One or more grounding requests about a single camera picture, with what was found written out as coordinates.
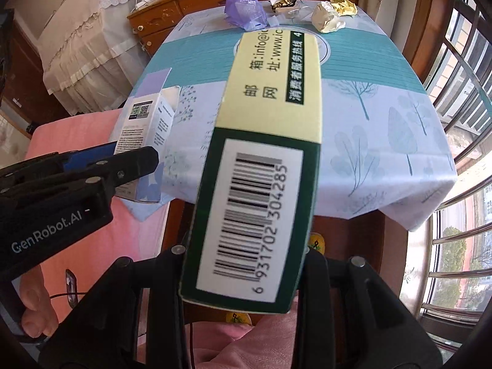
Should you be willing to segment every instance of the white box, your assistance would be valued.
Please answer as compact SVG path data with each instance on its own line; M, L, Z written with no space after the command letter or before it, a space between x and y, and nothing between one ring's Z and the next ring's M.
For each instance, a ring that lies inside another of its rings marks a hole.
M124 123L115 154L150 145L159 153L159 165L154 173L117 187L115 195L118 197L146 203L161 200L164 144L171 130L179 93L179 86L173 86L160 93L127 100L121 113Z

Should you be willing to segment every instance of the tablecloth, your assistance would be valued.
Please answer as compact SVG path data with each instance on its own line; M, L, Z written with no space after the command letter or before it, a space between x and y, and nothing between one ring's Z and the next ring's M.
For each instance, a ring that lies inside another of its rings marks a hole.
M226 21L223 10L186 15L132 91L147 73L163 68L172 68L165 87L183 87L166 141L162 190L169 199L196 200L243 34ZM315 214L349 219L379 209L411 230L452 188L457 179L453 158L424 87L393 42L361 9L343 19L346 28L328 34L317 32L309 17L287 25L316 34L322 59L323 142ZM120 129L115 127L113 140Z

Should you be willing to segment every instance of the cardboard box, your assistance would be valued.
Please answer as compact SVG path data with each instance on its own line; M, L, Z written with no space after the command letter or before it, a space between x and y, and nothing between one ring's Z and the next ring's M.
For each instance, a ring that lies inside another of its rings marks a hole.
M285 313L297 288L317 190L321 74L316 39L243 35L205 162L181 297Z
M161 200L164 142L171 130L179 93L180 88L174 86L127 100L115 154L151 145L159 153L159 165L154 173L116 188L115 195L118 197L146 203Z

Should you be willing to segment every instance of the teal stripe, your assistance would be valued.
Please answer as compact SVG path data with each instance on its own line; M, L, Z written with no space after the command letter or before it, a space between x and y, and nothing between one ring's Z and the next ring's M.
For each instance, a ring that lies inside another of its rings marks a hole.
M323 79L364 81L426 92L410 64L386 35L345 28L320 36L331 49L330 58L321 66Z
M313 26L298 26L316 32L331 48L321 66L325 79L376 83L417 93L424 87L409 63L385 35L356 29L318 33ZM147 73L171 67L165 87L226 81L234 60L233 49L242 29L227 29L164 43L153 56L134 91Z
M243 33L242 29L218 30L162 44L131 94L135 94L147 73L164 68L171 68L165 87L226 81L234 60L234 46Z

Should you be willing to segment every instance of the crumpled paper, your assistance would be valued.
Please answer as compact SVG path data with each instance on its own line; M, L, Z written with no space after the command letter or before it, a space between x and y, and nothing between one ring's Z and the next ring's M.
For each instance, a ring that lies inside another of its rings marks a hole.
M339 18L338 12L328 1L320 2L314 8L311 22L321 33L335 32L345 27L345 21Z
M357 6L349 0L330 0L331 6L338 12L338 15L357 15Z
M258 0L225 0L227 21L245 31L267 27L267 14Z

